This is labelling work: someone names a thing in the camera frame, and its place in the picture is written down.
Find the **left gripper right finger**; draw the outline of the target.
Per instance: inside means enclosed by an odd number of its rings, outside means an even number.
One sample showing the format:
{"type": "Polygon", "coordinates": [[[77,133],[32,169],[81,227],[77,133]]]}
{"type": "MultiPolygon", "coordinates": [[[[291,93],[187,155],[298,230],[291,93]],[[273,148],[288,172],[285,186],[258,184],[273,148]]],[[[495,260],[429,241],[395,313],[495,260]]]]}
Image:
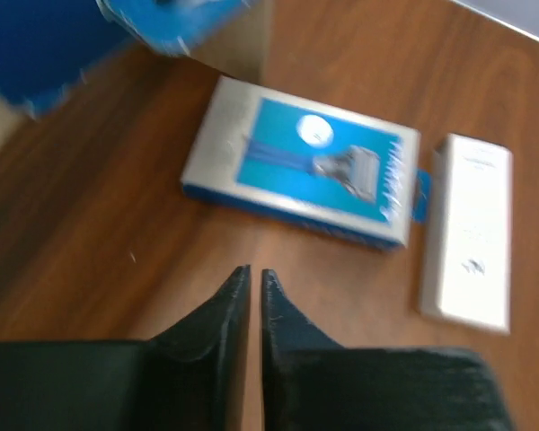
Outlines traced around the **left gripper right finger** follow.
{"type": "Polygon", "coordinates": [[[277,273],[261,273],[268,430],[512,430],[491,369],[453,347],[349,348],[311,322],[277,273]]]}

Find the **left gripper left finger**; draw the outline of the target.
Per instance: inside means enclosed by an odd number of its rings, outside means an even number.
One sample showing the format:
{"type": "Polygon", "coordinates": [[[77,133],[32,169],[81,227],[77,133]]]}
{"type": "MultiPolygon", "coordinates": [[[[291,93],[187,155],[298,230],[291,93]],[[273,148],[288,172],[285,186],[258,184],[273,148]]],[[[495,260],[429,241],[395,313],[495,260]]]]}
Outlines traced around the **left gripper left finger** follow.
{"type": "Polygon", "coordinates": [[[0,342],[0,430],[236,430],[251,271],[147,340],[0,342]]]}

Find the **white slim razor box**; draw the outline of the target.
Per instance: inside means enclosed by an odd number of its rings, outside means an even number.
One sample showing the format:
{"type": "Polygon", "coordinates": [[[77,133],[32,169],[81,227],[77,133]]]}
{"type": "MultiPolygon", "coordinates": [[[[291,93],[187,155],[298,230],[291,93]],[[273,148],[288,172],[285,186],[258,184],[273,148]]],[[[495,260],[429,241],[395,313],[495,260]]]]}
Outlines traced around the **white slim razor box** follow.
{"type": "Polygon", "coordinates": [[[510,332],[513,154],[450,134],[434,153],[420,311],[510,332]]]}

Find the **blue razor box grey back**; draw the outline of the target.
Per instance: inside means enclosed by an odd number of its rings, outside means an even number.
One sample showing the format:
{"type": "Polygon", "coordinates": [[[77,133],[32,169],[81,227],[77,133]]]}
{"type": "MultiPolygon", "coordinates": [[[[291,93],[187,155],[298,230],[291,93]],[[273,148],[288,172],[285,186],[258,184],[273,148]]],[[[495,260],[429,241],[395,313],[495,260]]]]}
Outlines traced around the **blue razor box grey back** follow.
{"type": "Polygon", "coordinates": [[[187,56],[252,1],[0,1],[0,96],[39,116],[113,50],[138,39],[187,56]]]}

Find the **wooden two-tier shelf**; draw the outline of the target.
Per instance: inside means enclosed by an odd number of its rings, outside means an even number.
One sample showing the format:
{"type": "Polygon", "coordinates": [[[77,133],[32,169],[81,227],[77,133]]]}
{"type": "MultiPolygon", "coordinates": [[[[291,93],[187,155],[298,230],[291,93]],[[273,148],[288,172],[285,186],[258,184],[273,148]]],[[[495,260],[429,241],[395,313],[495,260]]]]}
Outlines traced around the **wooden two-tier shelf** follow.
{"type": "MultiPolygon", "coordinates": [[[[273,3],[271,1],[252,2],[254,5],[249,11],[236,17],[222,29],[215,31],[201,45],[193,48],[189,55],[178,57],[190,57],[239,79],[255,84],[259,83],[264,75],[268,56],[273,3]]],[[[71,90],[76,85],[86,82],[91,72],[104,60],[136,44],[150,49],[142,41],[134,39],[121,48],[113,50],[104,59],[83,72],[81,79],[68,86],[62,100],[47,112],[63,103],[71,90]]],[[[158,56],[169,57],[150,50],[158,56]]],[[[0,96],[0,148],[20,125],[22,119],[36,119],[43,114],[31,116],[24,109],[10,105],[0,96]]]]}

